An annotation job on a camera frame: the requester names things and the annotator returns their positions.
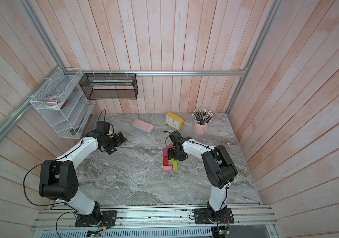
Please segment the green block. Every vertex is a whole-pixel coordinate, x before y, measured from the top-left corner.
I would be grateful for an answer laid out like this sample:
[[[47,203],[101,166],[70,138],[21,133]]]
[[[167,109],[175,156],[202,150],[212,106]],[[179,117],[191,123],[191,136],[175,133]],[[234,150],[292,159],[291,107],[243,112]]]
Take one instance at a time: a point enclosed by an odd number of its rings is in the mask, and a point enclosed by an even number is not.
[[[178,163],[177,163],[177,161],[173,161],[172,162],[172,170],[173,171],[177,171],[178,170]]]

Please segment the magenta block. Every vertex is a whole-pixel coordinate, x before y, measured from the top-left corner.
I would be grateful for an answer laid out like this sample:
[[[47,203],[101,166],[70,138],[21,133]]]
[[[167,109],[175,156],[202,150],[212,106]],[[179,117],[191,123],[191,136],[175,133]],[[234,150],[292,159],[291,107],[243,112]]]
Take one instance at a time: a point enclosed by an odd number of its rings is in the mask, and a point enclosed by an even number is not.
[[[168,149],[167,148],[163,149],[163,156],[168,157]]]

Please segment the pink block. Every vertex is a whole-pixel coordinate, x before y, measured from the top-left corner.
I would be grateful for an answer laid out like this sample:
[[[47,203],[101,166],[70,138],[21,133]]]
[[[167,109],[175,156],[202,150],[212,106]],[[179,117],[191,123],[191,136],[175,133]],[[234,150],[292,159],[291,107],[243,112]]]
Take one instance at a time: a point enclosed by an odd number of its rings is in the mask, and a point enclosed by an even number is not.
[[[172,170],[173,170],[173,167],[172,167],[172,166],[168,166],[168,165],[164,165],[164,166],[163,166],[163,170],[164,170],[164,171],[172,171]]]

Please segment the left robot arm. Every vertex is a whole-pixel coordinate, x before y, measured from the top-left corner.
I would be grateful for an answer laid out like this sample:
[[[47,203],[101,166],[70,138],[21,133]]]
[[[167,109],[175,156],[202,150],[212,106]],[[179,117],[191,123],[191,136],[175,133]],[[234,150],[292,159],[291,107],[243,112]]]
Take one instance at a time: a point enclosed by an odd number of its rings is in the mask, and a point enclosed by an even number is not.
[[[39,194],[50,200],[59,200],[75,210],[78,216],[99,220],[99,203],[80,191],[77,167],[94,151],[108,155],[127,141],[123,133],[115,133],[112,124],[101,121],[96,128],[84,135],[73,148],[54,160],[46,160],[40,169]]]

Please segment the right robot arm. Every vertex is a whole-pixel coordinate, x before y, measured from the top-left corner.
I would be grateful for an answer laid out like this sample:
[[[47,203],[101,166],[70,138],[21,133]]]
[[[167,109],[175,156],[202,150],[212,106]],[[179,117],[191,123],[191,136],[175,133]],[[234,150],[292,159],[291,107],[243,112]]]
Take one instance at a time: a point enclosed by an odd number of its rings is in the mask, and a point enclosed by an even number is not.
[[[210,146],[197,142],[191,137],[183,137],[178,131],[169,133],[172,148],[168,149],[169,158],[184,161],[189,155],[201,159],[209,182],[211,195],[206,208],[194,209],[195,223],[213,224],[234,222],[232,211],[227,206],[228,189],[232,185],[238,170],[226,148],[222,145]]]

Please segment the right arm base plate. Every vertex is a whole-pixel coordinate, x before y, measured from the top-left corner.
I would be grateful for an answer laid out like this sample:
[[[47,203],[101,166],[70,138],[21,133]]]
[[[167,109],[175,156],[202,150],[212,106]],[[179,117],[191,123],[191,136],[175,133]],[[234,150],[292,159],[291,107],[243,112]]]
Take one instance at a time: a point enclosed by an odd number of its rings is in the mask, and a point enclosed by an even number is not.
[[[212,208],[197,208],[193,210],[196,224],[233,224],[235,222],[231,208],[225,207],[221,211]]]

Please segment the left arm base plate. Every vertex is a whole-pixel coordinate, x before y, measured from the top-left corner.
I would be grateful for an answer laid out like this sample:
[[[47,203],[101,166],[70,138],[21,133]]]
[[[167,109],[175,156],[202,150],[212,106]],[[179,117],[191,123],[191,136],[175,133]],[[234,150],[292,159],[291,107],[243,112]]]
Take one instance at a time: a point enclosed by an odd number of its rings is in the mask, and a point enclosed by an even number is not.
[[[116,210],[104,210],[98,214],[77,215],[75,227],[113,227],[117,218]]]

